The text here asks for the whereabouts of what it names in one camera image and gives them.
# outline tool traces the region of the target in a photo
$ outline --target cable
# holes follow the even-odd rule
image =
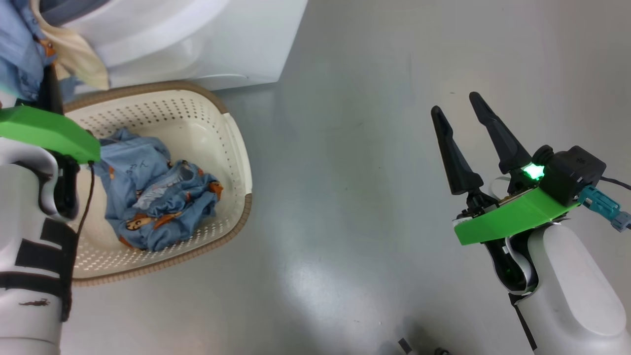
[[[492,198],[500,201],[503,200],[505,197],[499,198],[494,192],[493,192],[493,183],[498,181],[498,180],[502,180],[502,181],[508,181],[510,182],[510,178],[508,176],[498,176],[495,179],[493,179],[493,181],[491,181],[491,183],[488,185],[488,195],[491,196]]]
[[[600,178],[600,180],[606,181],[608,183],[612,183],[612,184],[616,184],[616,185],[622,186],[622,187],[624,187],[627,190],[631,190],[631,185],[625,184],[625,183],[623,183],[623,182],[621,182],[619,180],[616,180],[616,179],[610,179],[608,177],[604,177],[603,176],[603,177]]]
[[[90,210],[90,204],[92,203],[92,194],[94,193],[94,162],[88,162],[90,166],[92,181],[90,181],[90,194],[88,195],[88,202],[85,205],[85,210],[83,211],[83,216],[81,216],[81,222],[79,222],[79,228],[77,228],[77,236],[81,235],[81,230],[83,229],[83,224],[85,223],[85,219],[88,216],[88,211]]]

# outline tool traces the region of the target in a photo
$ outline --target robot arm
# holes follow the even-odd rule
[[[0,165],[0,181],[0,201],[4,202],[0,214],[0,352],[59,354],[62,310],[71,282],[64,277],[68,273],[63,268],[64,253],[74,253],[54,241],[72,241],[74,232],[41,211],[39,182],[32,171],[15,164]],[[65,235],[56,233],[63,230]]]
[[[516,308],[535,354],[631,354],[625,309],[574,232],[537,228],[528,251],[538,285]]]
[[[62,115],[52,68],[39,102],[0,110],[0,353],[59,354],[79,236],[78,164],[100,145]]]
[[[559,222],[580,204],[622,232],[631,218],[595,188],[606,165],[581,147],[534,158],[478,93],[469,96],[510,174],[508,197],[480,191],[483,181],[466,163],[439,107],[432,119],[453,195],[467,193],[467,209],[454,221],[462,245],[482,243],[509,291],[537,355],[631,354],[624,307],[581,241]],[[533,162],[543,174],[528,173]]]

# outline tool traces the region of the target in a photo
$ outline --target basket rim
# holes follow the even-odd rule
[[[163,83],[142,84],[132,87],[116,88],[106,92],[98,92],[84,97],[83,99],[69,102],[64,105],[64,112],[76,111],[84,107],[101,104],[105,101],[121,99],[123,97],[170,90],[187,90],[198,93],[210,100],[210,102],[217,107],[220,114],[228,113],[226,106],[215,94],[188,81],[165,81]]]
[[[123,97],[141,95],[144,93],[152,93],[152,92],[161,92],[161,91],[170,91],[170,90],[186,90],[198,93],[206,97],[210,102],[213,103],[219,110],[221,114],[228,113],[228,109],[225,107],[223,102],[210,91],[199,87],[193,83],[189,83],[186,81],[166,81],[163,83],[151,83],[144,85],[136,85],[132,87],[124,87],[117,88],[113,90],[109,90],[107,92],[95,93],[93,95],[87,96],[83,99],[70,102],[64,106],[64,112],[72,112],[78,109],[82,109],[84,107],[88,107],[91,105],[100,104],[102,102],[121,99]],[[224,236],[210,242],[204,244],[198,248],[193,250],[186,251],[185,253],[171,256],[170,258],[166,258],[164,260],[160,260],[158,262],[144,265],[136,268],[131,268],[129,270],[115,272],[112,274],[94,276],[94,277],[83,277],[83,278],[75,278],[73,277],[73,286],[96,286],[102,284],[108,284],[110,282],[130,279],[131,277],[146,275],[158,270],[162,270],[164,268],[186,262],[191,260],[199,255],[207,253],[213,249],[217,249],[220,246],[228,243],[232,238],[234,238],[245,226],[248,217],[250,216],[250,210],[252,208],[252,193],[249,193],[245,196],[245,205],[243,212],[241,213],[241,217],[239,221],[235,225],[235,227],[230,230],[230,232],[226,233]]]

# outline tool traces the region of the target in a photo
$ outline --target laundry basket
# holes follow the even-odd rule
[[[121,127],[158,137],[173,160],[194,162],[224,186],[215,217],[204,219],[189,240],[150,252],[118,241],[104,218],[107,199],[97,178],[77,249],[74,285],[122,280],[190,260],[227,243],[243,228],[252,203],[250,164],[235,121],[211,92],[180,81],[140,85],[70,103],[66,115],[97,138]],[[90,189],[88,171],[79,174],[77,186],[83,211]]]

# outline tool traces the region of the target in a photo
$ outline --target teal connector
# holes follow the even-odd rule
[[[618,232],[631,227],[631,215],[620,211],[620,204],[594,186],[587,186],[579,195],[579,203],[611,222]]]

